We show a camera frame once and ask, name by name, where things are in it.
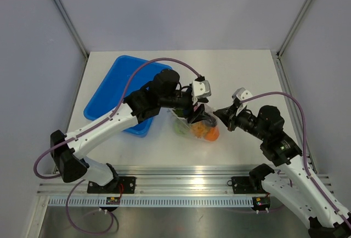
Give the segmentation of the dark purple toy eggplant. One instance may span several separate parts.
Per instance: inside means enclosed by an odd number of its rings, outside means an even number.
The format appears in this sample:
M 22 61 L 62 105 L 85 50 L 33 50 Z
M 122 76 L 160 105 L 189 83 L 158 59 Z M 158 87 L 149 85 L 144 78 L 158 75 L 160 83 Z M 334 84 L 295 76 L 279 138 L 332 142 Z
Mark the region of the dark purple toy eggplant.
M 216 127 L 217 126 L 217 119 L 212 116 L 211 114 L 204 113 L 203 114 L 203 123 L 208 127 Z

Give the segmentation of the green toy ball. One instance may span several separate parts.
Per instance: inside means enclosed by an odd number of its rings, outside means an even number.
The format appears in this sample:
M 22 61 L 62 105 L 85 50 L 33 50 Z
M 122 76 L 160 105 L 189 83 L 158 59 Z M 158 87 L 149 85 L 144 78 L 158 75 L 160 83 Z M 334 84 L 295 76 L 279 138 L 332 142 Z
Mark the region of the green toy ball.
M 185 135 L 189 134 L 188 125 L 181 120 L 175 120 L 173 122 L 173 129 L 174 129 L 175 133 L 179 134 L 179 135 L 185 136 Z

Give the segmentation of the clear zip top bag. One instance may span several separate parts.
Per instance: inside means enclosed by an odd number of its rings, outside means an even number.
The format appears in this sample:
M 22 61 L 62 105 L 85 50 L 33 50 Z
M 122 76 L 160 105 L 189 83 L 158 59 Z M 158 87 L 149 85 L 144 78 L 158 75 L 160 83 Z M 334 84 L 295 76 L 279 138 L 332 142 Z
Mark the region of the clear zip top bag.
M 175 134 L 210 142 L 218 139 L 218 120 L 213 114 L 213 109 L 207 104 L 195 106 L 193 111 L 187 114 L 180 109 L 172 109 L 169 112 Z

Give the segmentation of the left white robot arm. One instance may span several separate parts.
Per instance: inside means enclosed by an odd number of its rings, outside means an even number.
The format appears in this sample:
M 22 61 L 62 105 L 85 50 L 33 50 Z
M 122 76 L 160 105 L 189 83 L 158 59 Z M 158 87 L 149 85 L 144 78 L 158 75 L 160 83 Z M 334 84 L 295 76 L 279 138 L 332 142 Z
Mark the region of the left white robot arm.
M 67 134 L 61 131 L 52 133 L 52 158 L 63 182 L 88 180 L 106 193 L 114 192 L 120 182 L 116 170 L 108 163 L 89 159 L 87 155 L 111 136 L 158 115 L 161 108 L 180 109 L 189 114 L 211 93 L 203 76 L 195 79 L 185 91 L 177 87 L 179 80 L 176 71 L 162 70 L 153 80 L 123 98 L 114 110 L 90 124 Z

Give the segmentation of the orange toy fruit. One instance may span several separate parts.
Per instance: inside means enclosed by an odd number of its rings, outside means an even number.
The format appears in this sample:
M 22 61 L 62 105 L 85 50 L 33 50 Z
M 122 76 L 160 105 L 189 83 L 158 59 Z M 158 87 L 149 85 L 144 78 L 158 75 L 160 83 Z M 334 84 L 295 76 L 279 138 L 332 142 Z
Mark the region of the orange toy fruit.
M 219 137 L 219 129 L 218 127 L 211 127 L 211 129 L 207 132 L 204 139 L 207 141 L 216 141 Z

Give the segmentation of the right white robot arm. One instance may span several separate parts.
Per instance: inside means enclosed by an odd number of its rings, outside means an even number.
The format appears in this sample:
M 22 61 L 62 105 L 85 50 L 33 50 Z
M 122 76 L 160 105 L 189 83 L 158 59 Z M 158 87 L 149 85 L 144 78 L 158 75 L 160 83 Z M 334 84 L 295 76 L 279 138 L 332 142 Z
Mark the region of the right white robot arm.
M 240 128 L 262 141 L 260 149 L 274 167 L 261 164 L 249 172 L 253 191 L 278 198 L 306 225 L 310 237 L 350 237 L 350 210 L 304 165 L 303 152 L 284 132 L 285 120 L 277 107 L 263 106 L 255 116 L 232 105 L 214 114 L 229 131 Z

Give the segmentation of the toy pineapple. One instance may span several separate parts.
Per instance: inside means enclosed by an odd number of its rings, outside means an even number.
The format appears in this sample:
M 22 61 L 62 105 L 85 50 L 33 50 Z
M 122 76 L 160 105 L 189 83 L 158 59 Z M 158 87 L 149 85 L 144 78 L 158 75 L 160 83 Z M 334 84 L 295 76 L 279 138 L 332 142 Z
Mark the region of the toy pineapple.
M 204 138 L 210 127 L 206 126 L 203 122 L 196 122 L 190 125 L 191 133 L 197 138 Z

